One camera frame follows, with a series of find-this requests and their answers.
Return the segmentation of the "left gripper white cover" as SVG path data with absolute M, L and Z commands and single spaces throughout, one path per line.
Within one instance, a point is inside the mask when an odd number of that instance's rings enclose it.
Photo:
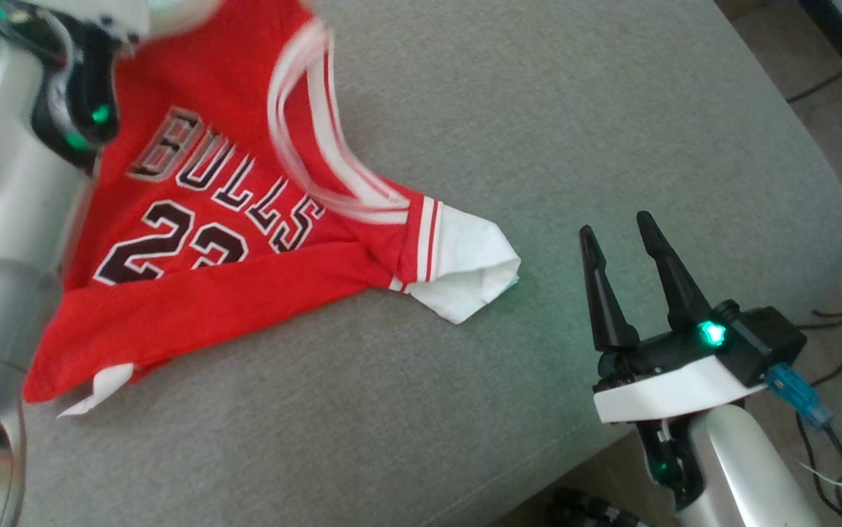
M 223 1 L 30 1 L 35 7 L 102 27 L 118 40 L 164 39 L 203 26 Z

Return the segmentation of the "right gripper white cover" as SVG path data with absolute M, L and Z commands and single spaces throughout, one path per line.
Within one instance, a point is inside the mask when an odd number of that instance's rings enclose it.
M 632 423 L 687 416 L 734 403 L 762 390 L 746 386 L 717 357 L 730 351 L 732 331 L 712 321 L 711 305 L 652 214 L 639 211 L 636 224 L 655 262 L 672 331 L 639 340 L 606 277 L 606 258 L 594 230 L 579 230 L 589 326 L 600 380 L 594 404 L 602 423 Z

